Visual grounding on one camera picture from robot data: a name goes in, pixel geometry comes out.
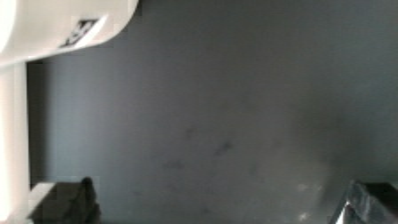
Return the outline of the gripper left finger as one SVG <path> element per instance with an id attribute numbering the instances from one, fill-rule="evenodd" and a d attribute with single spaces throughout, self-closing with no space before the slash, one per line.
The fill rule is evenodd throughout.
<path id="1" fill-rule="evenodd" d="M 102 224 L 93 179 L 41 182 L 29 197 L 27 220 L 33 224 Z"/>

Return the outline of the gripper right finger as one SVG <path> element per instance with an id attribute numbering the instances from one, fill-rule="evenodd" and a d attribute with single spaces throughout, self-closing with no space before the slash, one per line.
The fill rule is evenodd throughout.
<path id="1" fill-rule="evenodd" d="M 390 183 L 351 183 L 335 224 L 398 224 L 398 189 Z"/>

